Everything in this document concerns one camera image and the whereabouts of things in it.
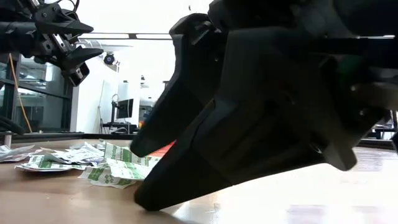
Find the ceiling light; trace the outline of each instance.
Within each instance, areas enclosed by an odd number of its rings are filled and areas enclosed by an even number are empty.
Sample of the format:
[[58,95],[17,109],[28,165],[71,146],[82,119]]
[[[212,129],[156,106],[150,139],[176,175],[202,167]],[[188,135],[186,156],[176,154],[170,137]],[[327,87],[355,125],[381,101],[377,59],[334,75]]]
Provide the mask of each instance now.
[[136,34],[136,37],[138,39],[172,39],[168,34]]
[[129,34],[83,34],[79,38],[81,39],[128,39]]

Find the white wall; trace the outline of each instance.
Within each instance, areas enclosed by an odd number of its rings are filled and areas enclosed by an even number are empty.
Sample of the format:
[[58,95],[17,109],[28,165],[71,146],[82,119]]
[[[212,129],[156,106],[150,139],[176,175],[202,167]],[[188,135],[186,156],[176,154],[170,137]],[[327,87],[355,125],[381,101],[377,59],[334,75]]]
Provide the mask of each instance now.
[[111,121],[111,102],[118,92],[118,74],[98,58],[86,63],[90,74],[73,90],[71,131],[99,133],[100,114],[104,123]]
[[95,32],[168,33],[189,10],[183,0],[85,0],[77,13]]
[[141,88],[141,101],[152,102],[164,91],[163,81],[169,81],[174,72],[175,53],[172,41],[140,41],[134,47],[118,52],[123,80],[136,83],[141,75],[149,88]]
[[117,59],[121,62],[119,69],[119,101],[133,99],[131,117],[118,119],[117,122],[130,122],[138,126],[141,76],[137,72],[138,66],[136,64],[138,58],[135,53],[134,48],[117,53]]

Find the screw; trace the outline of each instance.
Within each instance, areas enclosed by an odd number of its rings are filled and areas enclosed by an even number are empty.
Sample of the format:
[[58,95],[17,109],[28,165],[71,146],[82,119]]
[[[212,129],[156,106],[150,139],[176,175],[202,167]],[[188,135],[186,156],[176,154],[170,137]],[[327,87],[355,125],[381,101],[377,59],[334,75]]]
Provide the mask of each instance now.
[[314,143],[310,143],[310,147],[317,153],[322,154],[322,150],[316,146]]

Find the table surface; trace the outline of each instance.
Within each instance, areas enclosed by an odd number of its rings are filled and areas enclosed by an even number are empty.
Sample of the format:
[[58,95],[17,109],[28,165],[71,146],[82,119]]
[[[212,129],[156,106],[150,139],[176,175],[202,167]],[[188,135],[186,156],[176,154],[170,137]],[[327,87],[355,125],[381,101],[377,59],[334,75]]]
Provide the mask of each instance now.
[[[45,142],[36,147],[65,149],[78,142]],[[29,173],[14,170],[15,164],[0,164],[0,219],[1,223],[33,224],[398,223],[396,154],[355,151],[358,165],[349,172],[320,164],[246,182],[155,213],[134,203],[137,185],[124,190],[98,187],[78,179],[78,170]]]

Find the computer monitor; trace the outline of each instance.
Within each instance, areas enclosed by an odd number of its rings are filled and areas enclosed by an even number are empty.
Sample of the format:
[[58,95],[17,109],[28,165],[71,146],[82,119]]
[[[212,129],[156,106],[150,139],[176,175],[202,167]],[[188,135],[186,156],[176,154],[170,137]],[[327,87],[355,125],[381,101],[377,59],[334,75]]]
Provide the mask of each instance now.
[[132,104],[134,100],[123,100],[118,102],[118,113],[116,119],[131,118]]

